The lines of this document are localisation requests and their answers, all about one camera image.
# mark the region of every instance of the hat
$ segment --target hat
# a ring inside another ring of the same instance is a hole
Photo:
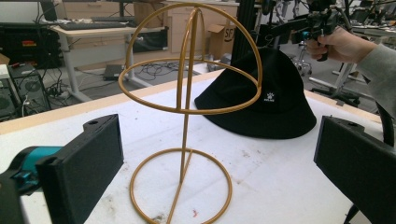
[[[304,84],[291,59],[278,49],[259,49],[262,94],[252,105],[225,114],[205,115],[221,128],[246,136],[289,139],[314,128],[317,119],[305,99]],[[254,54],[232,64],[257,79]],[[256,86],[239,73],[225,69],[196,99],[198,109],[240,105],[256,94]]]

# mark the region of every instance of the hat stand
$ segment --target hat stand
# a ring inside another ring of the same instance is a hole
[[[134,41],[137,38],[137,35],[139,34],[139,32],[143,29],[143,27],[154,17],[157,17],[158,15],[164,13],[167,10],[173,9],[173,8],[177,8],[177,7],[193,7],[193,9],[191,10],[191,14],[190,17],[188,18],[187,21],[187,25],[186,25],[186,31],[184,34],[184,38],[183,38],[183,42],[182,42],[182,49],[181,49],[181,53],[180,53],[180,57],[179,58],[163,58],[163,59],[155,59],[155,60],[149,60],[149,61],[145,61],[142,63],[136,63],[133,65],[129,65],[129,58],[130,58],[130,54],[132,51],[132,47],[134,44]],[[217,63],[217,62],[211,62],[205,59],[205,27],[204,27],[204,17],[201,11],[201,8],[206,8],[208,10],[212,10],[215,11],[217,13],[219,13],[220,15],[224,16],[225,18],[227,18],[228,20],[232,21],[236,27],[243,33],[243,35],[246,37],[246,39],[248,40],[250,46],[252,47],[252,50],[256,56],[256,62],[257,62],[257,67],[258,67],[258,71],[259,71],[259,76],[258,79],[256,80],[254,77],[250,76],[248,73],[234,68],[228,64],[225,63]],[[202,24],[202,37],[203,37],[203,50],[202,50],[202,57],[201,59],[194,59],[194,52],[195,52],[195,42],[196,42],[196,34],[197,34],[197,24],[198,24],[198,20],[200,20],[201,24]],[[189,43],[189,36],[191,37],[190,40],[190,55],[189,57],[186,57],[186,49]],[[188,60],[188,64],[189,64],[189,69],[188,69],[188,75],[187,75],[187,81],[185,82],[185,84],[183,83],[183,71],[184,71],[184,63],[185,61]],[[215,114],[222,114],[222,113],[230,113],[242,108],[245,108],[249,105],[252,105],[261,95],[262,92],[262,61],[260,58],[260,53],[255,45],[254,40],[251,38],[250,34],[248,33],[248,31],[243,27],[242,24],[240,24],[238,22],[238,20],[236,20],[235,18],[233,18],[231,15],[227,14],[226,12],[223,12],[215,7],[211,7],[208,5],[204,5],[204,4],[198,4],[198,3],[180,3],[180,4],[174,4],[174,5],[170,5],[167,7],[163,7],[159,10],[157,10],[156,12],[152,13],[151,15],[149,15],[147,18],[145,18],[141,24],[139,24],[139,26],[136,28],[136,31],[134,33],[134,35],[131,38],[131,41],[129,42],[129,46],[128,46],[128,50],[127,50],[127,54],[126,54],[126,66],[125,69],[121,72],[120,77],[119,77],[119,85],[120,88],[122,90],[122,92],[124,94],[126,94],[129,98],[131,98],[132,100],[138,102],[141,105],[146,105],[148,107],[154,108],[154,109],[158,109],[161,111],[165,111],[165,112],[171,112],[171,113],[178,113],[178,114],[183,114],[184,115],[184,127],[183,127],[183,139],[182,139],[182,147],[181,148],[170,148],[170,149],[165,149],[162,150],[160,152],[157,152],[151,156],[149,156],[148,158],[146,158],[143,162],[141,162],[136,170],[134,171],[134,174],[131,178],[131,183],[130,183],[130,194],[131,194],[131,200],[132,200],[132,204],[134,206],[134,208],[136,209],[137,213],[147,221],[147,223],[157,223],[155,220],[152,219],[152,217],[147,216],[142,209],[139,207],[139,205],[137,204],[137,201],[135,199],[134,196],[134,182],[136,179],[137,174],[141,171],[142,167],[147,164],[149,161],[152,161],[154,159],[156,159],[157,157],[163,155],[163,154],[168,154],[168,153],[174,153],[174,152],[181,152],[181,159],[180,159],[180,176],[179,176],[179,182],[178,182],[178,187],[177,187],[177,192],[176,192],[176,196],[173,200],[172,203],[172,207],[171,207],[171,211],[169,212],[169,216],[168,219],[166,221],[166,223],[170,223],[172,216],[174,214],[176,205],[177,205],[177,198],[178,195],[181,191],[181,187],[183,185],[183,180],[184,177],[186,175],[187,172],[187,168],[190,164],[191,161],[191,156],[192,154],[196,154],[196,155],[200,155],[203,156],[211,161],[213,161],[219,168],[220,170],[224,173],[226,179],[227,179],[227,184],[228,184],[228,195],[227,195],[227,199],[226,202],[224,203],[224,205],[220,208],[220,210],[209,220],[205,221],[204,223],[213,223],[215,220],[217,220],[227,209],[231,197],[232,197],[232,181],[230,178],[230,175],[227,173],[226,169],[224,168],[224,166],[217,161],[214,157],[196,150],[196,149],[192,149],[192,148],[187,148],[187,130],[188,130],[188,124],[189,124],[189,115],[215,115]],[[176,106],[175,107],[169,107],[169,106],[164,106],[164,105],[156,105],[153,104],[151,102],[145,101],[139,97],[136,97],[135,95],[133,95],[132,92],[129,92],[125,89],[124,85],[123,85],[123,78],[125,77],[126,74],[128,74],[128,72],[130,72],[132,69],[134,69],[137,66],[143,65],[143,64],[147,64],[147,63],[155,63],[155,62],[168,62],[168,61],[179,61],[179,67],[178,67],[178,74],[177,74],[177,96],[176,96]],[[253,98],[251,98],[250,100],[240,104],[240,105],[234,105],[234,106],[230,106],[230,107],[223,107],[223,108],[216,108],[216,109],[190,109],[190,102],[191,102],[191,84],[192,84],[192,68],[193,68],[193,64],[194,62],[201,62],[201,63],[213,63],[219,66],[223,66],[226,67],[228,69],[231,69],[239,74],[241,74],[242,76],[248,78],[249,80],[251,80],[254,85],[256,86],[256,94],[253,96]],[[185,102],[184,102],[184,107],[182,106],[182,88],[183,85],[186,85],[186,92],[185,92]]]

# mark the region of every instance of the white desk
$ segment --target white desk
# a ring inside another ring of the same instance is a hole
[[[218,73],[194,77],[191,99]],[[175,82],[165,83],[135,91],[135,95],[173,105],[175,87]],[[352,203],[313,162],[321,116],[355,121],[365,126],[368,134],[380,138],[379,117],[351,106],[338,106],[312,92],[306,95],[318,123],[311,132],[290,140],[244,137],[222,130],[203,116],[190,117],[188,147],[217,158],[233,181],[231,204],[216,223],[343,223]],[[130,202],[130,178],[136,166],[149,155],[181,146],[184,117],[153,110],[123,94],[0,123],[0,173],[24,148],[64,146],[82,132],[86,121],[115,113],[120,116],[124,164],[86,223],[146,223]],[[165,156],[159,163],[154,162],[152,169],[140,173],[160,187],[138,182],[137,200],[152,211],[152,217],[167,217],[169,200],[173,199],[178,181],[177,161],[179,155]],[[227,191],[224,185],[225,179],[216,168],[206,159],[196,160],[193,156],[179,198],[182,203],[177,204],[172,223],[201,223],[213,215],[224,200]],[[31,223],[50,223],[42,193],[23,197],[23,202]]]
[[[61,51],[64,55],[64,63],[66,66],[67,75],[70,79],[69,92],[81,102],[90,101],[91,98],[79,91],[74,68],[92,63],[103,63],[111,60],[124,59],[129,40],[131,39],[132,34],[136,31],[136,28],[132,27],[66,31],[59,26],[53,26],[50,29],[57,32],[59,35],[59,39],[61,42]],[[163,27],[144,28],[142,29],[142,33],[158,32],[161,29],[163,29]],[[125,44],[105,45],[90,49],[70,49],[69,43],[67,41],[67,37],[79,39],[120,35],[125,35],[127,40]],[[131,55],[132,56],[130,64],[134,64],[134,56],[132,53]],[[138,82],[143,86],[147,86],[146,82],[134,77],[133,71],[131,72],[131,74],[129,74],[128,78],[130,80]]]

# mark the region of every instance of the wall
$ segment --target wall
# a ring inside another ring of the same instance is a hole
[[[33,22],[36,16],[37,3],[35,2],[0,3],[0,22]]]

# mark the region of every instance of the gray floor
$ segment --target gray floor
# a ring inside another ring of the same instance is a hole
[[[301,47],[298,45],[281,45],[280,49],[288,55],[294,55],[295,59],[300,57]],[[306,63],[312,64],[312,75],[301,76],[304,82],[304,88],[311,91],[313,88],[327,90],[326,86],[320,85],[316,82],[309,80],[309,78],[315,78],[326,83],[334,84],[337,75],[333,71],[339,71],[341,68],[341,63],[332,60],[327,60],[326,62],[316,62],[310,59],[308,54],[305,54],[304,61]],[[145,67],[138,67],[135,69],[135,74],[138,78],[146,81],[151,85],[157,85],[167,81],[175,80],[178,65],[177,63],[163,63],[163,64],[152,64]],[[103,73],[105,69],[97,69],[90,71],[76,71],[78,75],[78,85],[79,89],[92,99],[104,98],[107,96],[115,95],[121,93],[119,85],[116,81],[104,81]],[[44,78],[44,84],[46,87],[53,85],[57,79],[61,76],[62,85],[57,85],[55,88],[58,90],[66,91],[68,86],[68,78],[64,67],[58,69],[51,69],[46,72]],[[133,83],[126,83],[125,86],[129,91],[137,90],[143,88],[142,86],[135,85]],[[367,91],[366,84],[362,81],[360,75],[357,78],[348,79],[345,82],[345,88],[349,91],[355,91],[359,94],[369,95]],[[68,96],[66,92],[57,97],[50,97],[52,109],[79,104],[80,102],[71,96]],[[366,110],[371,113],[376,113],[376,106],[373,100],[366,99],[366,97],[360,97],[359,108]]]

